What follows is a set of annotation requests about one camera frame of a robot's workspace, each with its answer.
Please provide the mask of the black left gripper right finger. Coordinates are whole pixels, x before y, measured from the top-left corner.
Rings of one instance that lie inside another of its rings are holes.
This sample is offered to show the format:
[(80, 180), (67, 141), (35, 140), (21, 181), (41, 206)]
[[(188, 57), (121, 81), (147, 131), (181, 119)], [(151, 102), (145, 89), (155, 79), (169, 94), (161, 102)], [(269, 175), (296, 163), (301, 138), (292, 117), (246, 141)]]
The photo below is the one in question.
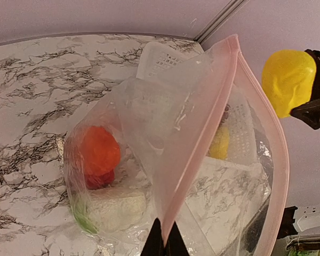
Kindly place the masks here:
[(180, 234), (177, 223), (173, 224), (167, 244), (165, 246), (166, 256), (188, 256), (188, 251)]

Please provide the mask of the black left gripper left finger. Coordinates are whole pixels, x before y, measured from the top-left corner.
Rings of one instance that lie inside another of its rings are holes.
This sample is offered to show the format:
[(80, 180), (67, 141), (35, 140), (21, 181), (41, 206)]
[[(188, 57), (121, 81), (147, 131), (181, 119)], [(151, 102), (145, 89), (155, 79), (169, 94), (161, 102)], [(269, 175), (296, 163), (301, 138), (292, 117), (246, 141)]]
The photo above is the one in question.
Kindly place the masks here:
[(155, 219), (149, 232), (141, 256), (165, 256), (165, 247), (162, 238), (161, 222)]

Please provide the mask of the right aluminium frame post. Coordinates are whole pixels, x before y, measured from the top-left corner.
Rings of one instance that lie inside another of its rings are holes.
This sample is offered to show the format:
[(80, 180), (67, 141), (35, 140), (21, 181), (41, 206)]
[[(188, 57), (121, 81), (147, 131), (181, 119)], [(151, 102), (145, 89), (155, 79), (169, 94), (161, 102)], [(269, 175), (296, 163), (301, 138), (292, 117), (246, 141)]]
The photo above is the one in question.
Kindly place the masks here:
[(237, 13), (249, 0), (232, 0), (194, 37), (194, 41), (202, 44), (208, 40), (229, 18)]

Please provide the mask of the white green cabbage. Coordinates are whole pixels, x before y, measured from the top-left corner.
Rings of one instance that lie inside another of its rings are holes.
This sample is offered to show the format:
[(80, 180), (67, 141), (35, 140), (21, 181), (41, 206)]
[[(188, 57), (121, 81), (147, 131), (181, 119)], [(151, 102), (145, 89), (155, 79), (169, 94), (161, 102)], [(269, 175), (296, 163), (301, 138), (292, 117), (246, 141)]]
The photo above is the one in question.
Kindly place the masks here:
[(74, 218), (90, 234), (113, 233), (136, 225), (147, 209), (145, 194), (138, 189), (107, 188), (77, 195), (71, 201)]

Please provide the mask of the orange tangerine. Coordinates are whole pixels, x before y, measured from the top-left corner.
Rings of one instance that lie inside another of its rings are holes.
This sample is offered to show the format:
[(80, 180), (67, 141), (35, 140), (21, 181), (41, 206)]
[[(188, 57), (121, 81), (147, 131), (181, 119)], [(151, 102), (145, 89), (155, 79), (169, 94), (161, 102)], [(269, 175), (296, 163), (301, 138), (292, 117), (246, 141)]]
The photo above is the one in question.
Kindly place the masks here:
[(121, 150), (114, 136), (102, 126), (89, 126), (82, 135), (82, 140), (74, 146), (75, 160), (86, 176), (112, 182), (114, 169), (121, 160)]

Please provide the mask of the red bell pepper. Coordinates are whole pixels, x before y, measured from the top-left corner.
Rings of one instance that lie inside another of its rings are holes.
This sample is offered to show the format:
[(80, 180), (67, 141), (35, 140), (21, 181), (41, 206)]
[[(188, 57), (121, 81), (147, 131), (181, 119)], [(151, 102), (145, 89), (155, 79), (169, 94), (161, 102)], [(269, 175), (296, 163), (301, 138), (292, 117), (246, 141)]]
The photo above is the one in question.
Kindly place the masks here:
[(115, 179), (115, 173), (111, 170), (100, 175), (84, 174), (84, 178), (87, 189), (94, 190), (110, 185)]

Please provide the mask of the clear zip top bag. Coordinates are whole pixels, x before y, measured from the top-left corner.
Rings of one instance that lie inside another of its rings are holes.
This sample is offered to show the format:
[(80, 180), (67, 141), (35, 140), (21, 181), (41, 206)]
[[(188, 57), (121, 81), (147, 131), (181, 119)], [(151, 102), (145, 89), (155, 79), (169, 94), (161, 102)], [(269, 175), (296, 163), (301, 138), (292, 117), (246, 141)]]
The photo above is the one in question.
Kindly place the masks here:
[(105, 187), (138, 189), (147, 209), (134, 226), (90, 234), (108, 255), (140, 255), (156, 218), (164, 247), (176, 222), (188, 255), (270, 255), (285, 208), (289, 156), (283, 129), (260, 84), (237, 55), (235, 85), (251, 110), (256, 163), (200, 156), (193, 135), (174, 121), (186, 99), (173, 85), (128, 78), (99, 100), (67, 135), (63, 173), (71, 201), (88, 196), (74, 146), (89, 126), (102, 126), (121, 150), (114, 181)]

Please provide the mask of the white plastic basket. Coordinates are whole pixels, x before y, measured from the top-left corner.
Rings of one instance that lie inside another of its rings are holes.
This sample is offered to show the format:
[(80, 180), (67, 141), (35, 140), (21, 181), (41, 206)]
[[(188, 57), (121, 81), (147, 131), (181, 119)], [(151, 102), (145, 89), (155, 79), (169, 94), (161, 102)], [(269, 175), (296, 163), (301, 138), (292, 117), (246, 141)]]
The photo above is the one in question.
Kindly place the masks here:
[(142, 51), (137, 78), (178, 89), (187, 105), (175, 119), (175, 128), (183, 128), (184, 136), (193, 135), (200, 156), (226, 111), (228, 117), (223, 126), (230, 135), (226, 159), (251, 165), (258, 160), (257, 146), (250, 106), (235, 85), (239, 52), (235, 35), (192, 59), (167, 45), (150, 42)]

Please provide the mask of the yellow banana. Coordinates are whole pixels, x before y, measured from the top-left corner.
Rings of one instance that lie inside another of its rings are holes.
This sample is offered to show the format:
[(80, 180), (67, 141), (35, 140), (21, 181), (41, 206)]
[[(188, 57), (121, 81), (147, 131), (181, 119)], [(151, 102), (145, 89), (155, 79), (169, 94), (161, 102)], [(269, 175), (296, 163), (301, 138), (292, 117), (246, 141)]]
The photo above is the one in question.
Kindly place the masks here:
[(219, 127), (215, 133), (209, 147), (209, 156), (216, 159), (225, 160), (228, 156), (229, 130), (227, 127)]

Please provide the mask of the yellow lemon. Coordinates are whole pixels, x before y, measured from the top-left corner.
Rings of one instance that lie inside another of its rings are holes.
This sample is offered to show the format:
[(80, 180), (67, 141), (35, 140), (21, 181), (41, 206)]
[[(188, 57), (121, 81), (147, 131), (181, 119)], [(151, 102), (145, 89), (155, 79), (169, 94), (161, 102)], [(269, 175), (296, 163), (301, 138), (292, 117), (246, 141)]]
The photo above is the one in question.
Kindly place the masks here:
[(310, 100), (316, 70), (315, 60), (304, 51), (280, 50), (267, 59), (262, 89), (278, 118)]

